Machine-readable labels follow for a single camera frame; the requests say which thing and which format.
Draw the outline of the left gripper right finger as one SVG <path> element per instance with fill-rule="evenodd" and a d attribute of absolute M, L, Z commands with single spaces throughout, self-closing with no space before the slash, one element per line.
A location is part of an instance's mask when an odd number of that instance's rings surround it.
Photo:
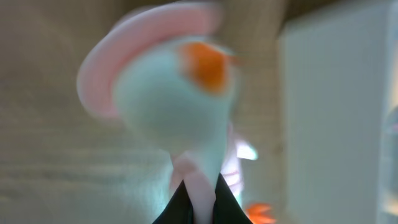
<path fill-rule="evenodd" d="M 213 224 L 252 224 L 228 187 L 224 177 L 218 176 L 213 207 Z"/>

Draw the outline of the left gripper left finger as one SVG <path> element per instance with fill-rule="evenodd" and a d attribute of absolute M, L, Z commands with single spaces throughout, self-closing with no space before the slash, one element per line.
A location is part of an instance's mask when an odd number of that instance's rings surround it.
<path fill-rule="evenodd" d="M 152 224 L 193 224 L 193 207 L 184 181 Z"/>

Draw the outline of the white duck toy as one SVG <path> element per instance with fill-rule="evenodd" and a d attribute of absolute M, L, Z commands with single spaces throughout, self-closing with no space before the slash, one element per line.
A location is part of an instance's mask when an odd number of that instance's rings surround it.
<path fill-rule="evenodd" d="M 252 223 L 274 223 L 268 204 L 241 205 L 240 161 L 257 152 L 231 122 L 239 68 L 234 53 L 213 40 L 222 18 L 212 1 L 126 14 L 84 59 L 78 97 L 92 116 L 119 121 L 169 154 L 170 199 L 184 181 L 193 223 L 213 223 L 220 174 Z"/>

